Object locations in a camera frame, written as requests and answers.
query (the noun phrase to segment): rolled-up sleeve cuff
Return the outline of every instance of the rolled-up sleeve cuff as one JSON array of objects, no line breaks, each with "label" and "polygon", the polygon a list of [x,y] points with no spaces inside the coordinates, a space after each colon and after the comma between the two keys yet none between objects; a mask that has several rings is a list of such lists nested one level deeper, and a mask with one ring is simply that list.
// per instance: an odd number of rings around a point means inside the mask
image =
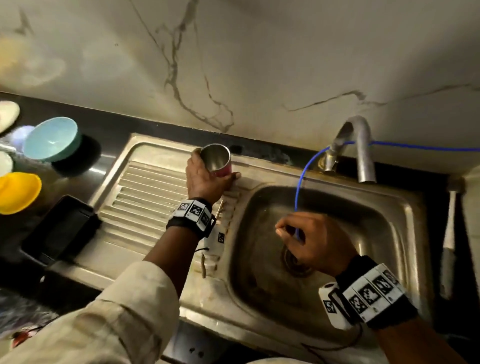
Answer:
[{"label": "rolled-up sleeve cuff", "polygon": [[117,303],[140,316],[166,345],[179,318],[177,292],[165,272],[151,262],[136,262],[120,274],[97,300]]}]

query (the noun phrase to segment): metal cup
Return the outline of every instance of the metal cup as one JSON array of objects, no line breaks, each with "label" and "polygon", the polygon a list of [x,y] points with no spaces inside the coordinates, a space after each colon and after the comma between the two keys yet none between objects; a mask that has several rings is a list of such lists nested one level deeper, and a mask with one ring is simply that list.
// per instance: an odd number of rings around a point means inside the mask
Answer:
[{"label": "metal cup", "polygon": [[229,149],[222,144],[209,144],[200,150],[200,157],[207,169],[217,177],[232,173],[232,158]]}]

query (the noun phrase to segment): stainless steel sink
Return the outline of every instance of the stainless steel sink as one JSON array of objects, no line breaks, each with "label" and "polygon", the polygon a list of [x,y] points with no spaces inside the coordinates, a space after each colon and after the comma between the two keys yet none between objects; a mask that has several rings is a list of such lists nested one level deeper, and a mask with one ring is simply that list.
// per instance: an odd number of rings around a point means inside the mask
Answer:
[{"label": "stainless steel sink", "polygon": [[[134,134],[90,204],[104,224],[75,263],[55,271],[98,289],[108,286],[131,262],[142,259],[165,229],[165,219],[185,194],[187,146]],[[275,234],[275,223],[293,211],[301,170],[264,160],[232,156],[243,177],[216,204],[226,235],[214,242],[217,256],[202,278],[195,254],[180,297],[180,317],[249,346],[305,361],[316,358],[302,344],[337,348],[357,329],[332,328],[318,288],[334,279],[299,264]],[[428,244],[420,200],[379,185],[308,172],[300,210],[326,213],[350,235],[360,254],[386,263],[429,320],[432,288]],[[385,362],[365,331],[353,348],[323,352],[339,363]]]}]

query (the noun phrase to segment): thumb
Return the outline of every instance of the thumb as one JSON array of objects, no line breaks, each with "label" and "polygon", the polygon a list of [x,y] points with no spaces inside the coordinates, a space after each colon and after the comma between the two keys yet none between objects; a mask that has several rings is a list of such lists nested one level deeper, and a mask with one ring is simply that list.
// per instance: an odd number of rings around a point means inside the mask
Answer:
[{"label": "thumb", "polygon": [[282,238],[283,244],[285,244],[290,250],[290,252],[297,258],[300,259],[303,244],[300,243],[297,239],[291,236],[285,229],[277,229],[275,233]]},{"label": "thumb", "polygon": [[224,190],[228,190],[231,186],[233,181],[239,179],[241,177],[240,172],[233,172],[229,174],[228,176],[221,177],[222,185]]}]

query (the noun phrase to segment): blue hose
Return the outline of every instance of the blue hose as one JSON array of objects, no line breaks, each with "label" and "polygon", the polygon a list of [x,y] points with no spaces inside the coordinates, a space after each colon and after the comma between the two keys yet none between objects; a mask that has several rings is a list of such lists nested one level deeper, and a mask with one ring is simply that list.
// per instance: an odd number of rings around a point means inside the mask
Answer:
[{"label": "blue hose", "polygon": [[[346,142],[345,144],[355,144],[355,142]],[[441,146],[417,146],[414,144],[404,144],[404,143],[394,143],[394,142],[378,142],[378,141],[372,141],[370,145],[380,145],[380,146],[397,146],[400,148],[411,148],[411,149],[423,149],[423,150],[436,150],[439,152],[480,152],[480,148],[447,148],[447,147],[441,147]],[[315,154],[307,163],[305,168],[303,169],[300,178],[299,178],[299,183],[297,184],[297,191],[295,192],[295,211],[298,210],[298,203],[299,203],[299,194],[300,194],[300,188],[301,188],[301,183],[303,181],[303,177],[305,177],[305,173],[307,172],[308,167],[313,163],[314,160],[316,160],[322,153],[326,152],[330,147],[328,146],[325,149],[322,149],[320,152]]]}]

